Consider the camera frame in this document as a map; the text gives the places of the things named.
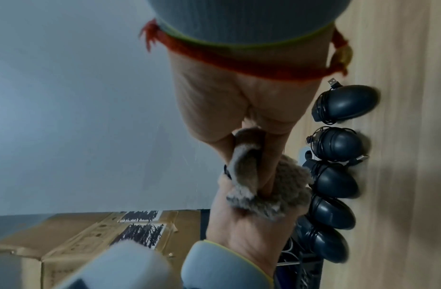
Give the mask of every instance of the wooden table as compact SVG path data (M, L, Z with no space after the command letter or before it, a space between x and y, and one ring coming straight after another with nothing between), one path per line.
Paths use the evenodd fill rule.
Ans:
M381 101L339 124L369 138L371 157L351 169L361 196L344 200L357 218L342 232L350 259L325 262L321 288L441 289L441 0L354 0L337 26L354 59L336 79L376 87ZM322 125L308 109L286 153Z

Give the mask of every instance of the red string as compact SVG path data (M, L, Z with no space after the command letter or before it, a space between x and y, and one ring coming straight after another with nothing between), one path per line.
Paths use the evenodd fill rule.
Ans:
M205 50L202 46L193 46L163 32L155 19L149 21L141 30L140 37L145 35L146 48L150 52L151 43L159 41L172 52L185 55L192 59L214 65L216 67L252 75L259 78L281 81L317 80L335 72L347 74L346 65L342 62L331 63L329 67L320 69L298 68L283 65L270 65L246 60L234 60L214 52ZM332 43L336 49L346 46L348 42L335 29Z

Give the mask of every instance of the brown cardboard box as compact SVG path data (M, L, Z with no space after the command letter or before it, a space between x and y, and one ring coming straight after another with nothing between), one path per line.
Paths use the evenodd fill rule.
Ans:
M50 289L110 244L133 237L162 252L179 272L190 248L200 239L200 212L164 211L151 222L118 222L125 214L56 215L1 240L0 253L21 257L24 289ZM154 244L152 236L157 235L160 239Z

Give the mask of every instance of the person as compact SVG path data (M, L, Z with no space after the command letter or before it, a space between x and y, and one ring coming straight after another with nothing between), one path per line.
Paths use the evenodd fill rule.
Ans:
M222 174L211 206L206 240L195 243L177 276L158 252L132 241L119 242L57 289L269 289L278 258L295 221L307 207L270 221L232 208L232 181Z
M337 33L334 21L349 2L148 0L156 13L155 25L143 29L149 32L148 49L156 40L154 33L171 36L165 39L171 40L166 46L176 101L189 133L214 148L228 164L234 148L232 132L243 121L267 132L259 164L264 197L271 194L291 130L320 85L321 77L305 76L325 69L329 44ZM174 46L193 50L192 57ZM213 55L221 57L218 65L209 63ZM295 69L303 75L289 81L275 68Z

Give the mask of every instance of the yellow-green sleeve trim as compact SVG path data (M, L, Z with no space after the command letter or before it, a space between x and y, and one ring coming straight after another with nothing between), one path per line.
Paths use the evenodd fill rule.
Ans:
M257 266L257 265L255 265L254 263L252 263L249 259L244 258L243 256L241 256L241 255L238 254L237 252L234 252L234 251L230 250L230 249L227 248L227 247L224 247L224 246L222 246L222 245L219 245L218 243L214 243L214 242L211 242L211 241L208 241L208 240L204 240L204 241L202 241L202 242L206 242L206 243L209 243L209 244L212 244L212 245L216 245L216 246L218 246L218 247L220 247L220 248L222 248L222 249L224 249L224 250L226 250L226 251L228 251L228 252L230 252L230 253L232 253L232 254L238 256L239 258L245 260L245 261L248 262L251 266L253 266L255 269L257 269L260 273L262 273L262 274L267 278L268 282L270 282L271 285L274 284L273 278L270 277L267 273L265 273L262 269L260 269L259 266Z
M259 49L259 48L267 48L267 47L274 47L274 46L282 46L282 45L288 45L291 43L299 42L302 40L307 40L310 38L315 37L316 35L321 34L326 29L332 27L335 22L332 22L310 34L303 35L298 38L293 38L285 41L280 42L273 42L273 43L263 43L263 44L222 44L222 43L215 43L215 42L209 42L204 40L198 40L189 36L186 36L179 31L177 31L174 27L169 25L168 23L159 20L159 22L163 23L165 25L165 30L167 33L169 33L171 36L178 38L183 41L192 42L194 44L204 45L204 46L211 46L211 47L217 47L217 48L233 48L233 49Z

